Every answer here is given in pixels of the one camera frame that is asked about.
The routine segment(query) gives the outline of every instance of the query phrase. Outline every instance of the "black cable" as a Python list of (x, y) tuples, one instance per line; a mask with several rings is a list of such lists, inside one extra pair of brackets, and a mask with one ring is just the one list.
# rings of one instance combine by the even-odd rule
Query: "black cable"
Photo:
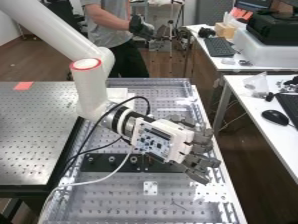
[(68, 170), (69, 170), (69, 168), (72, 167), (73, 163), (76, 162), (79, 156), (81, 155), (81, 154), (80, 154), (80, 153), (81, 153), (81, 150), (83, 150), (83, 148), (84, 148), (84, 146), (85, 146), (85, 144), (87, 144), (87, 142), (88, 142), (88, 140), (89, 140), (89, 138), (90, 138), (90, 136), (92, 136), (92, 134), (93, 134), (93, 132), (94, 132), (94, 130), (96, 130), (98, 124), (100, 124), (100, 122), (102, 121), (102, 119), (109, 115), (109, 113), (110, 113), (113, 110), (116, 110), (120, 106), (122, 106), (125, 103), (128, 103), (129, 101), (132, 101), (132, 100), (134, 100), (134, 99), (142, 99), (142, 100), (146, 101), (146, 104), (148, 104), (146, 115), (150, 114), (150, 110), (152, 110), (150, 102), (149, 102), (149, 100), (148, 100), (144, 96), (134, 96), (134, 97), (129, 98), (128, 100), (122, 101), (121, 103), (118, 103), (117, 105), (114, 105), (114, 106), (113, 106), (113, 107), (104, 113), (104, 115), (100, 117), (100, 119), (97, 120), (97, 122), (96, 122), (96, 124), (94, 124), (94, 126), (93, 126), (93, 128), (92, 128), (92, 130), (90, 130), (90, 132), (89, 132), (89, 134), (87, 135), (87, 138), (85, 138), (85, 140), (84, 140), (84, 142), (83, 142), (83, 144), (81, 144), (81, 147), (80, 147), (80, 149), (79, 149), (76, 155), (73, 156), (73, 159), (72, 159), (72, 162), (71, 162), (69, 166), (64, 169), (64, 171), (63, 171), (63, 173), (61, 173), (61, 177), (65, 175), (65, 173), (68, 172)]
[(94, 149), (89, 149), (81, 153), (79, 153), (77, 155), (72, 156), (68, 160), (67, 160), (67, 163), (65, 165), (76, 158), (76, 156), (80, 156), (80, 155), (84, 155), (87, 153), (90, 153), (90, 152), (94, 152), (96, 150), (100, 150), (100, 149), (104, 149), (104, 148), (108, 148), (109, 146), (112, 146), (116, 142), (118, 142), (120, 140), (122, 139), (122, 137), (117, 138), (113, 142), (110, 142), (108, 145), (104, 145), (104, 146), (100, 146)]

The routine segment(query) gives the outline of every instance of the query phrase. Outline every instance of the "person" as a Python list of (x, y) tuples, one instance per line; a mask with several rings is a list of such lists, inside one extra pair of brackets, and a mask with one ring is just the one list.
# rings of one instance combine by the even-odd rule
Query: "person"
[(138, 15), (130, 19), (129, 0), (81, 0), (84, 7), (88, 37), (114, 54), (116, 62), (110, 78), (148, 78), (149, 72), (141, 53), (133, 42), (133, 34), (152, 39), (154, 27)]

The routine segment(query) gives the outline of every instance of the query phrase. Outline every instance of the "cable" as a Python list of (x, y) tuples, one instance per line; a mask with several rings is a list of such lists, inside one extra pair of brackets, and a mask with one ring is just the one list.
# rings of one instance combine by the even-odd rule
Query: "cable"
[(232, 101), (232, 103), (229, 104), (229, 107), (226, 108), (226, 111), (238, 103), (238, 100)]
[(220, 131), (222, 131), (225, 128), (228, 128), (228, 126), (236, 122), (239, 118), (242, 118), (247, 113), (245, 112), (242, 115), (239, 115), (234, 120), (232, 120), (221, 129)]
[(80, 156), (80, 155), (84, 155), (84, 154), (87, 154), (87, 153), (90, 153), (90, 152), (93, 152), (93, 151), (96, 151), (96, 150), (108, 148), (108, 147), (112, 146), (116, 142), (118, 142), (121, 139), (122, 139), (122, 138), (120, 137), (120, 138), (117, 138), (113, 142), (110, 142), (108, 145), (100, 146), (98, 148), (94, 148), (94, 149), (89, 149), (89, 150), (87, 150), (87, 151), (84, 151), (84, 152), (81, 152), (81, 153), (79, 153), (77, 155), (72, 156), (72, 157), (67, 160), (65, 166), (67, 166), (68, 163), (76, 158), (76, 156)]
[(87, 144), (87, 142), (88, 142), (88, 140), (89, 140), (89, 138), (90, 138), (90, 136), (92, 136), (92, 134), (93, 134), (93, 132), (94, 132), (94, 130), (96, 130), (98, 124), (100, 124), (100, 122), (102, 121), (102, 119), (109, 115), (109, 113), (110, 113), (114, 109), (117, 109), (120, 106), (122, 106), (125, 103), (128, 103), (129, 101), (132, 101), (132, 100), (134, 100), (134, 99), (142, 99), (142, 100), (146, 101), (146, 104), (148, 104), (146, 115), (150, 114), (150, 110), (152, 110), (150, 102), (149, 102), (149, 100), (148, 100), (144, 96), (134, 96), (134, 97), (129, 98), (128, 100), (122, 101), (121, 103), (118, 103), (117, 105), (114, 105), (114, 106), (113, 106), (113, 107), (104, 113), (104, 115), (100, 117), (100, 119), (97, 120), (97, 122), (96, 122), (96, 124), (94, 124), (94, 126), (93, 126), (93, 128), (92, 128), (92, 130), (90, 130), (90, 132), (89, 132), (89, 134), (88, 134), (88, 136), (87, 136), (87, 138), (85, 138), (85, 140), (84, 140), (84, 142), (83, 142), (83, 144), (81, 144), (81, 147), (80, 147), (80, 149), (79, 149), (79, 151), (77, 151), (77, 154), (75, 155), (75, 158), (73, 158), (73, 160), (72, 160), (69, 166), (68, 166), (68, 167), (64, 169), (64, 171), (61, 172), (61, 176), (60, 176), (60, 178), (65, 175), (65, 173), (68, 172), (68, 169), (72, 167), (73, 163), (76, 162), (76, 160), (77, 160), (77, 158), (79, 158), (79, 154), (81, 153), (81, 150), (83, 150), (83, 148), (84, 148), (84, 146), (85, 146), (85, 144)]
[[(90, 136), (92, 136), (92, 134), (93, 134), (93, 132), (94, 132), (97, 126), (98, 126), (98, 124), (100, 124), (100, 122), (102, 121), (102, 119), (109, 115), (109, 113), (110, 113), (114, 109), (117, 109), (120, 106), (122, 106), (125, 103), (128, 103), (129, 101), (132, 101), (132, 100), (134, 100), (134, 99), (142, 99), (142, 100), (146, 101), (146, 104), (148, 104), (146, 115), (150, 114), (150, 110), (152, 110), (152, 108), (150, 108), (150, 102), (149, 102), (149, 100), (148, 100), (145, 97), (142, 97), (142, 96), (134, 96), (134, 97), (129, 98), (128, 100), (122, 101), (121, 103), (118, 103), (117, 105), (114, 105), (114, 106), (113, 106), (113, 107), (104, 113), (104, 115), (100, 117), (100, 119), (97, 120), (97, 122), (96, 122), (96, 124), (94, 124), (94, 126), (93, 126), (93, 128), (92, 128), (92, 130), (90, 130), (90, 132), (89, 132), (89, 134), (87, 135), (87, 138), (85, 138), (85, 140), (84, 140), (84, 142), (83, 142), (83, 144), (81, 144), (81, 147), (80, 147), (80, 149), (79, 149), (76, 155), (75, 155), (73, 157), (71, 157), (69, 160), (67, 161), (67, 164), (68, 164), (71, 161), (72, 161), (72, 162), (71, 162), (69, 166), (64, 169), (63, 176), (64, 176), (64, 174), (67, 173), (68, 169), (72, 167), (72, 165), (73, 165), (73, 163), (75, 163), (75, 161), (77, 160), (77, 158), (79, 158), (80, 155), (88, 153), (88, 152), (90, 152), (90, 151), (94, 151), (94, 150), (106, 148), (108, 146), (113, 145), (120, 139), (124, 139), (122, 137), (120, 137), (118, 139), (116, 139), (116, 140), (114, 140), (112, 143), (109, 143), (108, 145), (101, 146), (101, 147), (98, 147), (98, 148), (96, 148), (96, 149), (90, 149), (90, 150), (87, 150), (87, 151), (81, 152), (81, 150), (83, 150), (83, 148), (84, 148), (84, 146), (85, 146), (85, 144), (87, 144), (87, 142), (88, 142), (88, 140), (89, 140), (89, 138), (90, 138)], [(108, 176), (105, 176), (104, 178), (101, 178), (101, 179), (98, 179), (98, 180), (93, 180), (93, 181), (83, 182), (83, 183), (73, 183), (73, 184), (67, 184), (67, 185), (63, 185), (63, 186), (57, 186), (57, 187), (51, 191), (49, 196), (47, 197), (47, 200), (45, 200), (43, 209), (41, 209), (41, 213), (40, 213), (41, 215), (40, 215), (39, 223), (41, 223), (41, 221), (43, 221), (43, 213), (44, 213), (44, 209), (45, 209), (45, 207), (47, 207), (47, 204), (48, 204), (49, 199), (53, 197), (53, 193), (56, 192), (56, 190), (60, 189), (60, 188), (64, 188), (64, 187), (81, 186), (81, 185), (87, 185), (87, 184), (98, 183), (98, 182), (106, 180), (110, 176), (113, 176), (113, 175), (117, 173), (117, 171), (118, 171), (118, 170), (121, 169), (121, 167), (124, 166), (124, 164), (125, 164), (125, 162), (128, 161), (128, 158), (129, 158), (129, 156), (130, 156), (130, 154), (132, 154), (132, 151), (133, 151), (133, 149), (132, 149), (130, 152), (128, 153), (128, 155), (126, 155), (126, 157), (125, 157), (122, 163), (121, 163), (120, 166), (117, 167), (117, 169), (116, 169)]]
[(132, 152), (133, 152), (133, 149), (132, 149), (130, 152), (128, 153), (128, 155), (126, 155), (126, 157), (125, 157), (122, 163), (121, 163), (120, 166), (117, 167), (117, 169), (116, 169), (109, 175), (106, 175), (105, 177), (102, 177), (101, 179), (98, 179), (98, 180), (92, 180), (92, 181), (87, 181), (87, 182), (81, 182), (81, 183), (65, 184), (65, 185), (63, 185), (63, 186), (57, 186), (57, 187), (52, 190), (52, 192), (49, 193), (49, 196), (48, 196), (48, 198), (45, 199), (45, 202), (44, 202), (44, 206), (43, 206), (41, 213), (40, 213), (40, 220), (39, 220), (39, 223), (41, 223), (41, 221), (44, 221), (44, 220), (43, 220), (44, 209), (45, 209), (45, 207), (47, 207), (47, 204), (48, 204), (48, 202), (49, 202), (49, 199), (53, 197), (53, 194), (55, 194), (56, 190), (59, 190), (60, 188), (65, 188), (65, 187), (75, 187), (75, 186), (83, 186), (83, 185), (88, 185), (88, 184), (96, 184), (96, 183), (100, 183), (101, 181), (106, 180), (106, 179), (108, 179), (109, 177), (112, 177), (112, 176), (118, 172), (118, 170), (122, 168), (124, 164), (125, 164), (126, 161), (128, 161), (128, 158), (129, 158)]

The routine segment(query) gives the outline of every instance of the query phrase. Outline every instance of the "computer monitor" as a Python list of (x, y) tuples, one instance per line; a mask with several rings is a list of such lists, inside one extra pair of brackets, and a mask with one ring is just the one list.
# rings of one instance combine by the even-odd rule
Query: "computer monitor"
[(236, 7), (247, 11), (270, 9), (273, 0), (236, 0)]

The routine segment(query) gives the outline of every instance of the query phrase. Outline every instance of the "box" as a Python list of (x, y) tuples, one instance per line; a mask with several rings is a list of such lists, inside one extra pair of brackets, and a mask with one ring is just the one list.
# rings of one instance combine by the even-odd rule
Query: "box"
[(236, 27), (232, 25), (225, 25), (224, 23), (216, 23), (216, 33), (218, 37), (233, 39), (236, 33)]
[(238, 29), (234, 35), (237, 50), (255, 66), (298, 68), (298, 47), (265, 45), (253, 34)]

